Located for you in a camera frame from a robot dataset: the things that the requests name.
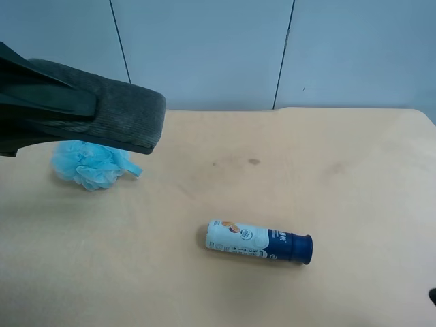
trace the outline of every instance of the table surface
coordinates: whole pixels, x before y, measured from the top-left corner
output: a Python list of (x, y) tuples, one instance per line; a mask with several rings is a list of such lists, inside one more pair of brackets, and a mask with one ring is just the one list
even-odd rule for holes
[[(434, 326), (436, 128), (415, 110), (169, 111), (139, 180), (54, 144), (0, 159), (5, 326)], [(211, 219), (310, 234), (308, 266), (204, 247)]]

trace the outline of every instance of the navy blue bottle cap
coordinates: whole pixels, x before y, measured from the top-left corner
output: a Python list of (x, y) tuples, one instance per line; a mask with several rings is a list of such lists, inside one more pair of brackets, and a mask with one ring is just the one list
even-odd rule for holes
[(312, 238), (310, 235), (299, 236), (292, 234), (292, 254), (291, 261), (299, 261), (303, 264), (309, 264), (312, 259)]

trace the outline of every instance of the black object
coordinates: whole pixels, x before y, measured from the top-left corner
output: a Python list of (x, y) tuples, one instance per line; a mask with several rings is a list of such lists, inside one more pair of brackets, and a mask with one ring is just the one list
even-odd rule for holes
[(436, 288), (429, 291), (429, 298), (434, 305), (436, 305)]
[(0, 155), (24, 146), (82, 140), (149, 154), (165, 98), (136, 85), (20, 57), (0, 42)]

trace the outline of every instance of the bottle label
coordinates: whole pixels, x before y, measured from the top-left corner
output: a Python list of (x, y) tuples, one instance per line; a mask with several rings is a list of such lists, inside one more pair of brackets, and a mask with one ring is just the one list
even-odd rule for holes
[(214, 220), (209, 223), (206, 246), (220, 251), (288, 260), (292, 252), (292, 235), (242, 223)]

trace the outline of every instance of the logo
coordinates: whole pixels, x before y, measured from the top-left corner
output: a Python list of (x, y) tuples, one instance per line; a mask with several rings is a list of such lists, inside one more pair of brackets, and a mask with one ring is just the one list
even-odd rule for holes
[(231, 231), (232, 233), (239, 233), (239, 231), (240, 231), (240, 229), (239, 229), (239, 227), (238, 226), (236, 226), (236, 225), (231, 225), (230, 227), (229, 227), (229, 231)]
[(239, 235), (243, 240), (251, 240), (253, 232), (251, 230), (241, 230)]
[(279, 240), (283, 241), (286, 243), (286, 233), (285, 232), (279, 232), (280, 237)]

